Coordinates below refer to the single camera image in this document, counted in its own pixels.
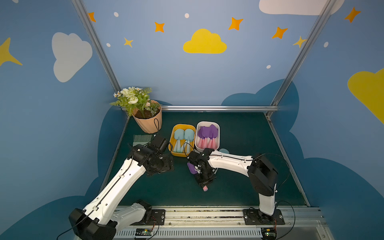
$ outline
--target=metal bar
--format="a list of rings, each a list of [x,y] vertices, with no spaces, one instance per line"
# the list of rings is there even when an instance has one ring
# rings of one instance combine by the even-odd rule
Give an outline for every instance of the metal bar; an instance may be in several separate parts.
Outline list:
[[[89,18],[88,11],[83,3],[83,0],[72,0],[72,3],[74,5],[74,8],[77,11],[77,14],[79,15],[81,21],[83,22],[83,25],[85,27],[85,30],[88,33],[89,38],[91,39],[91,42],[99,55],[100,61],[102,65],[104,66],[105,72],[108,75],[109,80],[111,81],[111,84],[115,90],[115,92],[121,90],[121,86],[115,76],[115,73],[113,72],[112,66],[108,61],[107,55],[104,52],[103,47],[101,46],[101,42],[99,37],[97,36],[96,30],[93,27],[93,24]]]
[[[245,225],[243,209],[250,206],[153,206],[153,209],[165,209],[163,228],[209,228],[209,227],[235,227],[254,228],[266,227],[265,225]],[[286,225],[280,227],[291,227],[296,216],[295,227],[327,227],[326,219],[318,207],[278,207],[284,217]]]
[[[308,207],[310,207],[310,206],[311,206],[311,205],[310,205],[310,202],[308,201],[308,198],[307,198],[307,196],[306,196],[305,193],[304,193],[304,189],[303,189],[303,187],[301,186],[301,183],[300,183],[300,181],[299,181],[299,179],[298,179],[298,177],[297,177],[297,175],[296,175],[295,170],[293,169],[293,166],[292,166],[292,164],[291,164],[291,161],[290,161],[289,158],[288,158],[287,153],[285,152],[285,149],[284,149],[284,147],[283,147],[283,144],[282,144],[281,141],[280,141],[279,135],[277,134],[276,129],[275,129],[275,127],[274,127],[273,124],[272,124],[272,121],[268,118],[268,116],[266,116],[266,120],[267,120],[267,122],[268,122],[268,124],[269,124],[269,127],[270,127],[271,130],[272,130],[273,135],[275,136],[275,139],[276,139],[277,145],[278,145],[279,148],[280,148],[281,154],[283,155],[284,159],[285,159],[286,162],[288,163],[288,166],[289,166],[291,175],[292,175],[292,177],[293,177],[293,180],[295,181],[295,183],[296,183],[296,185],[297,185],[299,191],[300,191],[301,194],[303,195],[305,204],[306,204]]]
[[[300,52],[297,55],[295,61],[293,62],[291,69],[288,71],[287,76],[285,77],[283,83],[281,84],[279,90],[277,91],[275,97],[273,98],[271,106],[277,106],[279,104],[285,91],[288,89],[293,78],[295,77],[300,66],[302,65],[304,59],[307,57],[309,51],[311,50],[313,44],[315,43],[315,41],[317,39],[317,37],[319,36],[320,32],[322,31],[325,23],[327,22],[328,18],[330,17],[331,10],[332,10],[335,2],[336,2],[336,0],[328,0],[325,3],[319,17],[317,18],[315,24],[313,25],[310,33],[307,36],[307,40],[304,42],[304,46],[300,49]],[[267,116],[270,117],[272,115],[272,113],[273,113],[272,111],[268,111]]]
[[[163,111],[168,112],[197,112],[197,111],[223,111],[223,112],[266,112],[277,111],[277,106],[183,106],[162,105]]]
[[[115,163],[116,156],[117,156],[117,154],[118,154],[118,151],[119,151],[119,148],[120,148],[121,141],[122,141],[122,138],[123,138],[123,136],[124,136],[125,130],[127,129],[127,125],[128,125],[129,119],[130,119],[130,118],[127,118],[127,122],[125,123],[125,126],[124,126],[124,128],[123,128],[123,130],[122,130],[122,133],[121,133],[121,136],[120,136],[118,145],[117,145],[117,147],[116,147],[115,153],[113,154],[112,161],[111,161],[111,163],[109,164],[107,174],[105,174],[103,183],[101,184],[99,193],[100,193],[100,192],[105,188],[105,186],[108,184],[108,178],[109,178],[109,175],[111,174],[112,166],[113,166],[113,164]]]

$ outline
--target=mounting plate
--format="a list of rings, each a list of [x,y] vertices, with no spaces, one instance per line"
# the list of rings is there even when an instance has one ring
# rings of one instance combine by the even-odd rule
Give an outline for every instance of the mounting plate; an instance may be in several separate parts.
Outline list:
[[[156,225],[161,225],[163,226],[164,225],[164,219],[166,217],[166,211],[165,209],[152,209],[152,216],[154,216],[156,218]],[[153,220],[150,219],[149,222],[147,224],[145,224],[145,226],[151,226],[153,225]],[[138,222],[135,222],[135,223],[132,223],[131,226],[143,226],[143,224],[140,224]]]
[[[257,216],[257,210],[255,209],[243,209],[243,217],[246,225],[275,225],[275,221],[269,224],[260,222]],[[275,210],[272,218],[276,219],[276,225],[285,225],[283,215],[279,209]]]

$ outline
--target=teal object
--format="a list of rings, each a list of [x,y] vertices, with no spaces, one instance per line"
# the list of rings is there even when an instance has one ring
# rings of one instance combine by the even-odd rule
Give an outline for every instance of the teal object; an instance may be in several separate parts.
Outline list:
[[[229,154],[229,151],[225,148],[220,149],[219,152]]]
[[[175,131],[175,134],[173,136],[177,141],[176,141],[176,150],[174,152],[179,152],[182,153],[183,151],[181,150],[181,144],[180,144],[180,139],[184,138],[184,130],[183,129],[177,129]]]
[[[183,145],[183,150],[185,149],[184,147],[185,145],[187,147],[185,152],[191,151],[190,142],[193,141],[194,137],[195,137],[195,132],[192,129],[186,129],[184,131],[184,139],[186,140],[186,143],[184,143]]]
[[[185,140],[189,139],[190,141],[193,141],[194,137],[195,137],[195,132],[192,129],[186,129],[184,131],[184,139]]]

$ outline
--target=green brush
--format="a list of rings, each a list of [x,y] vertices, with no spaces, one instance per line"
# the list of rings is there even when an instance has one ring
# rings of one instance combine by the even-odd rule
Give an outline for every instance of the green brush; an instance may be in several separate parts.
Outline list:
[[[132,146],[136,146],[138,144],[145,145],[149,143],[151,139],[152,139],[152,135],[133,135]]]

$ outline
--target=orange star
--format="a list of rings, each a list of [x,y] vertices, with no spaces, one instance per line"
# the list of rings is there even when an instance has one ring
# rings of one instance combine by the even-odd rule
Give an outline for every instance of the orange star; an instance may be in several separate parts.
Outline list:
[[[353,19],[356,17],[357,14],[361,13],[361,11],[356,11],[355,7],[353,7],[351,13],[344,19],[348,19],[349,22],[352,23]]]
[[[156,30],[155,31],[162,31],[162,32],[164,32],[164,29],[163,29],[163,27],[164,27],[164,24],[165,23],[156,23],[155,22],[155,24],[156,24]]]
[[[236,29],[236,30],[238,31],[238,30],[239,30],[239,27],[240,27],[240,23],[241,23],[241,21],[243,21],[243,19],[236,20],[236,19],[232,18],[232,24],[231,24],[231,26],[228,28],[228,30]]]
[[[285,33],[286,30],[288,30],[288,28],[281,29],[281,28],[277,27],[276,33],[275,33],[275,35],[272,38],[280,38],[280,39],[282,39],[283,38],[283,34]]]
[[[89,18],[91,19],[91,21],[96,22],[95,17],[94,17],[94,14],[95,14],[95,13],[88,13]]]

